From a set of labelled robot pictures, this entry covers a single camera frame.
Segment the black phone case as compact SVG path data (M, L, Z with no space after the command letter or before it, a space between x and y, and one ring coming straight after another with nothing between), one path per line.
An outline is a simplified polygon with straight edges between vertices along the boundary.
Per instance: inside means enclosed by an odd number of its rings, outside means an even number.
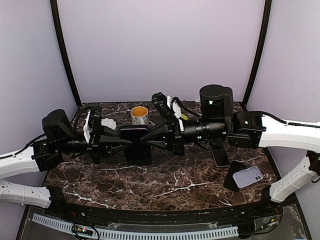
M123 125L121 129L150 129L147 125ZM142 144L141 140L131 141L132 146L124 151L125 159L128 165L148 166L152 162L152 150L150 145Z

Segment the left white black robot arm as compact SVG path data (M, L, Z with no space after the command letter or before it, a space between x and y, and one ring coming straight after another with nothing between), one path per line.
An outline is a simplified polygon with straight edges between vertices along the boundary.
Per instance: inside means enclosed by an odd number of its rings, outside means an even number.
M56 186L35 187L16 184L7 178L26 173L41 173L56 168L64 161L63 154L88 154L94 164L102 158L126 150L130 140L122 139L114 129L102 125L101 108L86 107L83 131L77 131L63 109L56 109L42 119L43 134L22 149L0 157L0 200L43 209L51 208L60 218L71 213L62 190Z

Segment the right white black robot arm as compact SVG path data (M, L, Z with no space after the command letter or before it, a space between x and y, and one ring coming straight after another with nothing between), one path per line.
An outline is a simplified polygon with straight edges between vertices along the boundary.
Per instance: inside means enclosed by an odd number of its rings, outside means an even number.
M200 91L200 114L184 120L177 97L162 93L152 96L152 104L165 123L141 138L141 142L174 155L183 156L185 145L201 141L221 141L246 149L283 147L306 150L301 162L280 180L264 188L255 213L266 217L289 195L320 175L320 125L317 122L289 121L263 111L234 112L233 91L218 84Z

